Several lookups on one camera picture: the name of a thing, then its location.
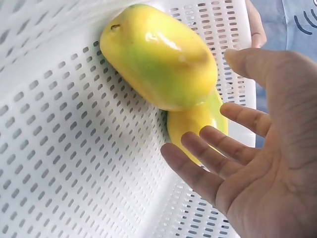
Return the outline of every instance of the papaya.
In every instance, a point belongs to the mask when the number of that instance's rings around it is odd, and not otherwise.
[[[215,59],[202,38],[146,4],[114,18],[103,29],[100,48],[135,91],[165,111],[205,102],[217,82]]]
[[[207,125],[211,125],[228,135],[228,120],[220,113],[221,105],[220,95],[214,90],[206,102],[202,104],[187,111],[167,113],[167,130],[171,142],[198,165],[201,164],[200,161],[182,145],[181,138],[189,131],[199,135],[201,129]]]

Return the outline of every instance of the blue fabric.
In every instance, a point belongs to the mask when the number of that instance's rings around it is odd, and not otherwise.
[[[317,62],[317,0],[251,0],[259,11],[268,50],[291,50]],[[257,86],[257,107],[267,112],[265,91]],[[264,140],[257,138],[257,147]]]

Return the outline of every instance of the human hand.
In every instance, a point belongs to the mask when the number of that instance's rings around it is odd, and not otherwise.
[[[266,43],[266,34],[263,28],[261,16],[253,6],[251,0],[246,0],[252,35],[252,48],[261,48]]]
[[[221,108],[265,137],[263,149],[208,126],[200,137],[185,134],[182,143],[211,173],[172,144],[162,147],[162,155],[241,237],[316,237],[317,65],[296,53],[260,49],[228,51],[226,59],[266,89],[270,115],[236,104]]]

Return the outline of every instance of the white plastic basket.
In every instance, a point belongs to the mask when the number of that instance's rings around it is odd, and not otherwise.
[[[137,2],[202,36],[223,100],[255,107],[255,84],[223,58],[251,44],[244,0],[0,0],[1,238],[236,236],[161,157],[165,112],[101,55],[103,27]]]

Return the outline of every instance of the finger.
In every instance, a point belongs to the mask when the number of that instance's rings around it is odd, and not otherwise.
[[[234,159],[241,165],[247,165],[260,151],[248,147],[215,129],[212,126],[204,127],[200,132],[201,138],[220,153]]]
[[[216,196],[223,179],[207,172],[192,162],[188,156],[173,144],[166,144],[161,153],[168,165],[201,197],[216,205]]]
[[[206,168],[226,179],[243,168],[242,165],[228,160],[226,157],[212,149],[203,139],[192,132],[188,132],[182,137],[182,144],[191,152]]]
[[[252,48],[261,48],[266,43],[266,40],[259,33],[252,34]]]
[[[285,63],[288,55],[285,52],[274,52],[262,49],[227,50],[226,60],[237,74],[254,79],[266,88],[268,75],[278,77],[279,66]]]
[[[266,137],[266,134],[272,124],[269,114],[243,107],[235,103],[223,104],[220,108],[220,112],[226,118],[246,127],[262,137]]]

